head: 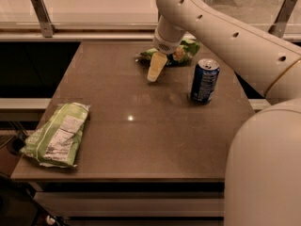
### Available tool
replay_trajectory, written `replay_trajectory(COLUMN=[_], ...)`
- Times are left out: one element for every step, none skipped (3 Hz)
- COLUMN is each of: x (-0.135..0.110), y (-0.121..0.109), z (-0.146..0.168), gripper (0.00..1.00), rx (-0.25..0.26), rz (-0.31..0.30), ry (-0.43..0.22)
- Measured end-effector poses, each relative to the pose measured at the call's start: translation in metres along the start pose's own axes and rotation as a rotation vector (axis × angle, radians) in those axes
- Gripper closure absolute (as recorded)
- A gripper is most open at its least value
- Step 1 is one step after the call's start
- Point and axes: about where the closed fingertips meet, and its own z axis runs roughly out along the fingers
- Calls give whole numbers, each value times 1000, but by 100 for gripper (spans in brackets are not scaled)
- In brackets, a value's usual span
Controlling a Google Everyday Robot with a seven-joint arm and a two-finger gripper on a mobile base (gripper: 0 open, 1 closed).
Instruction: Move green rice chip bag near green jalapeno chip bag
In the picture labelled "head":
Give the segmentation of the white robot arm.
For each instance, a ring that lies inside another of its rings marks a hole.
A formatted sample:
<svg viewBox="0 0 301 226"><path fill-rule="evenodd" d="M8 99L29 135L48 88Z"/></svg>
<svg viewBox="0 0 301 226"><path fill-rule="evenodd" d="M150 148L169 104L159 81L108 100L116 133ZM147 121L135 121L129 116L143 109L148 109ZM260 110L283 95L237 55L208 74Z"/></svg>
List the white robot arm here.
<svg viewBox="0 0 301 226"><path fill-rule="evenodd" d="M301 48L210 8L211 0L156 0L155 47L173 53L192 34L269 107L231 143L224 226L301 226Z"/></svg>

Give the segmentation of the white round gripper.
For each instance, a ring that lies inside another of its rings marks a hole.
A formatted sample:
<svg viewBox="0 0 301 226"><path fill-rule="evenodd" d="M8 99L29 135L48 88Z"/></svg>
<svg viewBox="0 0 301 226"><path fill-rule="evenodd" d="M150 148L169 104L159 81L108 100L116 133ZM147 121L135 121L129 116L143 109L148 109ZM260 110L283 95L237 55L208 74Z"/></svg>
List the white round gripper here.
<svg viewBox="0 0 301 226"><path fill-rule="evenodd" d="M154 31L153 45L159 51L152 55L147 79L155 82L167 63L166 55L173 54L186 30L179 16L162 15Z"/></svg>

